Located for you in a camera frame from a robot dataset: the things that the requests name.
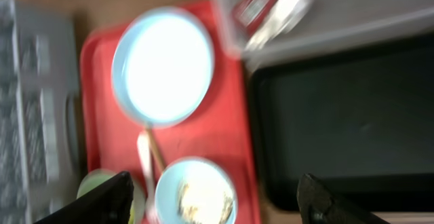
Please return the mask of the red snack wrapper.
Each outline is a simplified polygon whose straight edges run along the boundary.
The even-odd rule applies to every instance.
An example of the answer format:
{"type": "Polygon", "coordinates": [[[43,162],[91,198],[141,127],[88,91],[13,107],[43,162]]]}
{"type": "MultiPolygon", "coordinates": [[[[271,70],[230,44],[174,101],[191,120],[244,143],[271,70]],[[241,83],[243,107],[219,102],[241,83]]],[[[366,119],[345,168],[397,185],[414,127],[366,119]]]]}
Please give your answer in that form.
{"type": "Polygon", "coordinates": [[[241,0],[231,12],[237,26],[252,36],[277,0],[241,0]]]}

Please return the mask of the small light blue bowl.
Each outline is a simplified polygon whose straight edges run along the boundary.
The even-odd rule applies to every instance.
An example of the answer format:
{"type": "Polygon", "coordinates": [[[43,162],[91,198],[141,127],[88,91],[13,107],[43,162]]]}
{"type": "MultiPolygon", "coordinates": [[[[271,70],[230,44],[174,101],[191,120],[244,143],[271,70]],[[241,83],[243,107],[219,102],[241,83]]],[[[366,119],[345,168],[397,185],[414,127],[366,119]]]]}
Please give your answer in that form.
{"type": "Polygon", "coordinates": [[[186,157],[170,164],[155,190],[160,223],[234,224],[238,199],[228,174],[202,157],[186,157]]]}

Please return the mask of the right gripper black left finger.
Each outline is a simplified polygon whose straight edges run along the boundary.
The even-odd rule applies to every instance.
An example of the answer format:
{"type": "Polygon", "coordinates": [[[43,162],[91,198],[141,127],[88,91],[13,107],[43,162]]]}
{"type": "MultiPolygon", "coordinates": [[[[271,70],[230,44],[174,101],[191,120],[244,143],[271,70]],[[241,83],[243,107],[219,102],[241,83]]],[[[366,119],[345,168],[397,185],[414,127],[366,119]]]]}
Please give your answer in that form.
{"type": "Polygon", "coordinates": [[[123,171],[35,224],[129,224],[133,197],[132,177],[123,171]]]}

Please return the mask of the white paper napkin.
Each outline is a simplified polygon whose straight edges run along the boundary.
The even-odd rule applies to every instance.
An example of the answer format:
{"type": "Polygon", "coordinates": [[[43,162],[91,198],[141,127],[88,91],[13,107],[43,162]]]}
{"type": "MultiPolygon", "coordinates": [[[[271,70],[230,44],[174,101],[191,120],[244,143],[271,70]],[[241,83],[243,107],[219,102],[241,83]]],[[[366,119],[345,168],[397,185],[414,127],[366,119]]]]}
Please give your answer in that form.
{"type": "Polygon", "coordinates": [[[314,0],[277,0],[245,50],[259,50],[281,33],[290,32],[308,13],[314,0]]]}

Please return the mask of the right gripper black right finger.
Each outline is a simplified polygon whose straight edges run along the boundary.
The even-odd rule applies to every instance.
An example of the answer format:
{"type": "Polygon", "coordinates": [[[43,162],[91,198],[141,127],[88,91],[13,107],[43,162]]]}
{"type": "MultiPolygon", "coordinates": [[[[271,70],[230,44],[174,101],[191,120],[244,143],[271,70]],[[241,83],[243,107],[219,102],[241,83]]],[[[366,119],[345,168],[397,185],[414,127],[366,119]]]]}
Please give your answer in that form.
{"type": "Polygon", "coordinates": [[[300,178],[297,202],[303,224],[389,224],[334,193],[312,174],[300,178]]]}

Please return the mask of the rice and food scraps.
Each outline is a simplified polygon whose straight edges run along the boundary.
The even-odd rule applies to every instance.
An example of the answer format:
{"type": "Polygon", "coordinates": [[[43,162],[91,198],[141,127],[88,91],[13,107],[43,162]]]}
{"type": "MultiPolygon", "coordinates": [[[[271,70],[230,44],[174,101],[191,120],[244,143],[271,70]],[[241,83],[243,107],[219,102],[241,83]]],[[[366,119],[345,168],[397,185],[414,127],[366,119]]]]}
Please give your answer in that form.
{"type": "Polygon", "coordinates": [[[185,223],[223,224],[232,213],[234,201],[227,186],[184,181],[178,190],[178,215],[185,223]]]}

